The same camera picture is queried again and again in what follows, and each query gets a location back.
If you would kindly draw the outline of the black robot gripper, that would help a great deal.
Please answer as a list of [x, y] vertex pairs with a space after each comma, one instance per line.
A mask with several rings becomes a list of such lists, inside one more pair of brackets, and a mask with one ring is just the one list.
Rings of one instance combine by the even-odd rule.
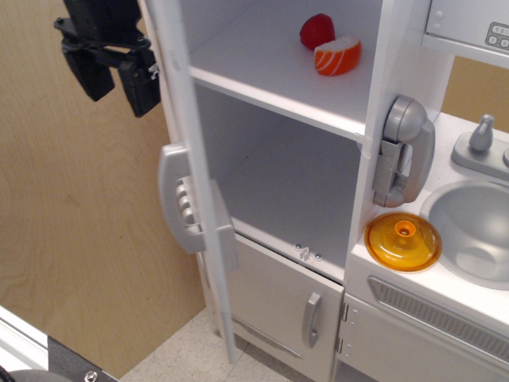
[[57, 18], [62, 52], [85, 93], [98, 101], [115, 88], [109, 67], [118, 68], [134, 115], [141, 118], [161, 102], [160, 70], [150, 41], [138, 29], [136, 1], [66, 1], [68, 18]]

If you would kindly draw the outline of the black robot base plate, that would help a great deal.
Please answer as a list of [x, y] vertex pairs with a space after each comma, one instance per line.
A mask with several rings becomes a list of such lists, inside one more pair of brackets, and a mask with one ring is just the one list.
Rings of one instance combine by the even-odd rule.
[[2, 381], [115, 381], [108, 372], [53, 339], [1, 340]]

